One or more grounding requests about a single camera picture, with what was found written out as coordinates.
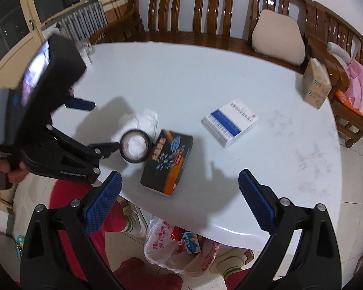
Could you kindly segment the person's left hand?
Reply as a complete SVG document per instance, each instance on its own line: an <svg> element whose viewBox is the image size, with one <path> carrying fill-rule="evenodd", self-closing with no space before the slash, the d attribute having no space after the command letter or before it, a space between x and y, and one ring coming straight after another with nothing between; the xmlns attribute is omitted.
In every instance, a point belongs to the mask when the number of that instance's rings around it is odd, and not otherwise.
<svg viewBox="0 0 363 290"><path fill-rule="evenodd" d="M17 169L11 170L9 163L6 160L0 160L0 171L7 174L10 183L21 183L29 174L29 171L23 162L19 163Z"/></svg>

